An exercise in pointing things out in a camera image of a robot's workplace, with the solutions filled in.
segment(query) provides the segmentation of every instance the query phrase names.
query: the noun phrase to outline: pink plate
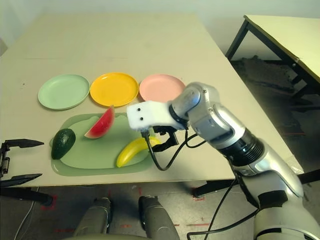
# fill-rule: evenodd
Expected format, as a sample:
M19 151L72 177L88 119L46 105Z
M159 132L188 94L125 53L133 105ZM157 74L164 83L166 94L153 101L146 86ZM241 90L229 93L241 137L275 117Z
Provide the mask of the pink plate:
M139 87L143 100L166 103L175 99L185 88L185 84L175 76L154 74L147 76Z

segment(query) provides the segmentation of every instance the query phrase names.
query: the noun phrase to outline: toy watermelon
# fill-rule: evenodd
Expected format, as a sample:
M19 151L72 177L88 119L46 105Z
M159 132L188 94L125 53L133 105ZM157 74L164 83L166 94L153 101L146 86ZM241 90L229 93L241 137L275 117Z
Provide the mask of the toy watermelon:
M114 106L109 107L98 121L84 135L89 139L97 139L105 135L115 121Z

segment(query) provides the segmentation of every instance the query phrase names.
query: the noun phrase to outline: beige table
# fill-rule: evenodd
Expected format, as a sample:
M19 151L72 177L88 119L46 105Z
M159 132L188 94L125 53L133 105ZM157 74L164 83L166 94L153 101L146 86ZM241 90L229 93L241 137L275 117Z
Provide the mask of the beige table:
M225 56L231 60L247 32L253 33L296 73L294 84L307 85L293 98L320 94L320 18L245 15L244 22ZM295 106L315 110L320 106Z
M205 144L184 148L165 172L155 166L137 173L62 176L51 167L50 139L71 116L103 113L90 97L77 107L53 111L37 100L41 85L59 74L78 74L91 83L108 72L124 72L138 82L154 73L177 76L185 84L215 86L221 101L295 169L301 169L259 104L204 26L193 14L53 14L39 18L1 59L1 139L28 138L45 145L12 148L9 173L43 175L23 186L90 185L129 182L224 180L234 175L224 157ZM126 106L116 109L125 112ZM179 142L184 133L178 134ZM177 148L158 155L164 165Z

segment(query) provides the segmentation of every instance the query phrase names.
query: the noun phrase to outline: yellow banana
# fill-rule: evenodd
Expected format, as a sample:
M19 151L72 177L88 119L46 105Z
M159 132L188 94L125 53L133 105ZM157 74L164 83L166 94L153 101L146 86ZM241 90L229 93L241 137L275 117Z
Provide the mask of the yellow banana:
M161 142L155 138L154 136L150 136L150 144L151 146L155 146L160 144ZM117 160L116 166L118 168L123 167L126 165L137 153L141 152L144 149L148 149L148 145L146 140L143 137L137 138L130 142L125 148L120 152Z

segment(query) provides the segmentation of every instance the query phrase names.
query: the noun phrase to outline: avocado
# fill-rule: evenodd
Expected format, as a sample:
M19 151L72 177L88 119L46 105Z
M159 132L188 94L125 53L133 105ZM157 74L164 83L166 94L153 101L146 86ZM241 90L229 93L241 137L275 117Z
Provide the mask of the avocado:
M61 159L72 148L76 141L76 134L69 128L59 130L53 138L51 157Z

